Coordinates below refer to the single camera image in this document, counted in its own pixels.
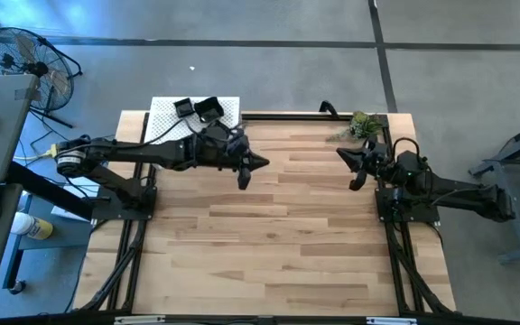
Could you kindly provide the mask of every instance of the black cable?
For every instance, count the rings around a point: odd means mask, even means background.
[[[143,148],[145,146],[147,146],[148,144],[153,144],[154,142],[162,139],[163,137],[165,137],[168,133],[170,133],[170,131],[176,127],[179,123],[181,123],[181,121],[183,121],[183,119],[180,119],[178,120],[176,123],[174,123],[172,126],[170,126],[170,128],[168,128],[167,130],[165,130],[162,134],[156,136],[154,139],[148,141],[148,142],[144,142],[142,144],[136,144],[136,145],[129,145],[129,146],[125,146],[125,147],[117,147],[117,149],[120,149],[120,150],[124,150],[124,149],[137,149],[137,148]]]
[[[84,190],[82,190],[80,187],[78,187],[77,185],[75,185],[74,183],[72,183],[71,180],[70,180],[69,178],[66,177],[65,180],[68,181],[68,183],[69,183],[71,186],[73,186],[74,189],[76,189],[76,190],[78,190],[79,192],[81,192],[81,194],[83,194],[83,195],[86,197],[87,200],[90,200],[88,194],[87,194]]]
[[[488,189],[491,189],[493,186],[495,185],[488,185],[487,187],[484,187],[484,188],[478,188],[478,189],[462,189],[462,190],[453,190],[453,191],[450,191],[446,194],[443,194],[441,195],[440,197],[436,198],[433,202],[431,202],[431,205],[435,205],[437,204],[438,201],[444,199],[444,198],[447,198],[449,196],[452,196],[456,193],[461,193],[461,192],[466,192],[466,191],[482,191],[482,190],[488,190]]]
[[[168,128],[166,131],[164,131],[161,135],[158,135],[157,137],[155,137],[154,139],[152,139],[152,140],[150,140],[148,142],[145,142],[145,143],[142,143],[142,144],[129,145],[129,146],[125,146],[125,147],[116,146],[116,149],[117,150],[137,149],[137,148],[142,148],[142,147],[144,147],[144,146],[146,146],[148,144],[153,144],[154,142],[156,142],[156,141],[162,139],[164,136],[166,136],[181,121],[183,121],[183,120],[179,120],[178,122],[174,123],[172,126],[170,126],[170,128]],[[66,153],[71,153],[71,152],[77,151],[79,149],[92,148],[92,147],[103,147],[103,148],[114,149],[114,146],[112,144],[82,144],[82,145],[78,145],[78,146],[75,146],[73,148],[70,148],[68,150],[62,151],[61,153],[59,153],[55,157],[55,159],[57,160],[58,158],[60,158],[62,155],[66,154]]]
[[[211,135],[203,135],[202,133],[200,133],[200,132],[194,130],[194,129],[191,127],[190,123],[188,123],[188,120],[184,120],[184,122],[186,122],[186,125],[188,126],[188,128],[190,129],[190,131],[191,131],[193,134],[195,134],[195,135],[197,135],[197,136],[199,136],[199,137],[209,138],[209,139],[212,139],[212,140],[215,140],[215,141],[219,141],[219,142],[222,142],[222,143],[227,143],[227,142],[228,142],[228,139],[218,139],[217,137],[214,137],[214,136],[211,136]]]
[[[37,149],[35,148],[34,144],[38,143],[39,141],[41,141],[43,138],[45,138],[46,136],[48,136],[48,135],[50,135],[50,134],[51,134],[51,131],[48,131],[45,135],[42,135],[42,136],[38,137],[37,139],[35,139],[35,140],[33,140],[33,141],[31,141],[31,142],[29,143],[29,145],[32,147],[32,150],[33,150],[35,153],[39,154],[39,153],[37,152]]]
[[[147,179],[149,179],[149,178],[151,178],[151,176],[144,176],[144,177],[142,177],[139,181],[147,180]],[[152,184],[152,186],[155,186],[155,183],[156,183],[156,182],[157,182],[156,178],[153,177],[153,184]]]
[[[25,154],[25,148],[23,147],[23,142],[22,142],[22,139],[19,138],[19,145],[22,147],[22,152],[23,152],[23,166],[26,166],[27,167],[27,155]]]
[[[420,162],[421,161],[421,149],[419,148],[419,144],[416,143],[416,141],[414,141],[413,139],[411,139],[409,137],[405,137],[405,136],[396,139],[395,143],[393,144],[393,157],[392,157],[392,161],[394,161],[395,158],[396,158],[396,144],[398,144],[401,141],[408,141],[408,142],[414,144],[414,147],[416,148],[416,157],[418,158],[418,160]]]
[[[51,158],[50,156],[42,156],[42,157],[37,157],[35,159],[33,159],[32,161],[28,162],[25,167],[29,167],[32,163],[37,163],[38,161],[40,161],[41,159],[44,159],[44,158]]]
[[[48,181],[54,183],[55,185],[60,185],[60,186],[63,186],[63,185],[70,185],[70,184],[69,184],[68,182],[66,182],[66,181],[55,181],[54,179],[49,178],[49,177],[46,177],[46,176],[42,176],[42,177],[43,177],[44,179],[46,179],[46,180],[48,180]],[[82,187],[97,188],[97,187],[100,187],[101,185],[99,185],[99,184],[94,184],[94,185],[89,184],[89,185],[75,185],[75,186],[76,186],[76,187],[80,187],[80,188],[82,188]]]
[[[444,244],[443,244],[443,241],[442,241],[442,235],[441,235],[441,232],[439,231],[438,228],[436,228],[432,223],[430,222],[426,222],[426,225],[429,226],[430,228],[432,228],[432,230],[434,230],[437,235],[439,236],[439,240],[441,241],[441,248],[444,248]]]

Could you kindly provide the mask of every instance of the green plant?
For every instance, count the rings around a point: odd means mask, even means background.
[[[355,112],[350,119],[348,129],[333,135],[327,141],[350,141],[356,142],[370,135],[375,135],[382,128],[377,116],[370,116],[363,112]]]

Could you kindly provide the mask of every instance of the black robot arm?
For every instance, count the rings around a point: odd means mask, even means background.
[[[210,124],[199,133],[162,144],[136,144],[78,139],[58,144],[57,171],[68,177],[85,176],[115,192],[128,208],[142,204],[143,186],[139,180],[124,179],[110,171],[103,162],[156,163],[165,169],[183,172],[205,166],[238,172],[238,188],[245,190],[251,172],[270,163],[250,150],[244,130],[228,128],[220,122]]]
[[[368,139],[360,149],[339,148],[337,153],[357,173],[349,185],[352,190],[364,185],[367,174],[393,186],[383,190],[381,203],[394,213],[419,216],[434,206],[443,206],[475,211],[496,222],[513,218],[511,199],[497,185],[443,179],[432,172],[427,159],[418,154],[418,148],[417,153],[406,151],[395,159],[386,144]]]

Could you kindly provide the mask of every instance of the wooden table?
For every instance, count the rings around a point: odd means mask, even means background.
[[[117,139],[138,141],[144,113],[122,112]],[[394,140],[415,137],[411,115],[388,119]],[[349,190],[353,175],[334,152],[339,144],[325,141],[346,127],[249,122],[253,151],[271,162],[253,172],[246,191],[232,171],[158,172],[134,313],[396,315],[376,183],[368,178],[362,190]],[[401,142],[397,152],[406,149]],[[131,177],[134,165],[110,168]],[[111,272],[122,223],[109,221],[90,239],[74,306],[88,302]],[[439,238],[423,224],[410,228],[419,272],[454,309]],[[406,276],[404,282],[413,305]]]

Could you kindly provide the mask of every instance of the black metal frame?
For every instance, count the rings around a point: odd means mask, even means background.
[[[336,114],[332,107],[327,109],[329,114],[246,114],[242,115],[243,120],[257,121],[257,120],[272,120],[272,121],[349,121],[351,115]],[[381,116],[384,121],[383,125],[383,139],[387,144],[392,144],[388,120],[386,115]],[[142,131],[142,138],[145,135],[147,127],[148,113],[144,117],[144,127]],[[142,164],[138,163],[135,166],[135,177],[141,175]],[[155,169],[150,167],[148,182],[154,185]],[[378,181],[378,188],[382,189],[385,184]],[[88,303],[84,308],[78,311],[67,314],[52,314],[52,315],[38,315],[32,317],[20,317],[11,319],[0,319],[0,324],[20,324],[29,322],[30,324],[113,324],[117,317],[134,316],[132,309],[135,299],[135,287],[137,285],[137,277],[139,271],[139,264],[142,257],[142,245],[144,242],[145,230],[147,227],[147,220],[140,220],[135,234],[135,239],[131,245],[128,245],[130,232],[132,229],[132,220],[125,221],[120,237],[120,244],[116,257],[116,266],[112,274],[108,277],[107,282],[103,285],[103,289]],[[393,273],[393,280],[395,283],[395,297],[398,307],[399,315],[383,317],[335,317],[335,316],[255,316],[255,315],[147,315],[156,321],[172,322],[172,323],[205,323],[212,325],[227,325],[231,323],[252,323],[257,325],[277,325],[277,324],[383,324],[383,320],[387,321],[411,321],[409,324],[435,324],[435,325],[517,325],[520,321],[511,320],[493,320],[477,317],[463,316],[460,313],[453,312],[445,307],[431,292],[430,288],[423,280],[423,278],[416,271],[416,266],[413,257],[412,239],[410,231],[406,222],[400,223],[401,236],[403,245],[401,246],[396,239],[395,223],[385,222],[385,232],[387,244],[389,248],[389,259]],[[128,282],[125,300],[120,309],[117,306],[117,296],[119,292],[120,278],[128,266],[132,263],[130,272],[130,279]],[[413,304],[414,308],[409,308],[404,297],[403,278],[400,271],[400,265],[403,265],[405,271],[411,279],[413,288]],[[107,298],[107,310],[100,311],[103,301]],[[423,302],[426,301],[432,312],[424,311]]]
[[[90,204],[17,162],[11,162],[9,165],[5,181],[7,183],[22,184],[25,191],[46,199],[54,205],[86,220],[91,220],[92,218],[93,208]]]

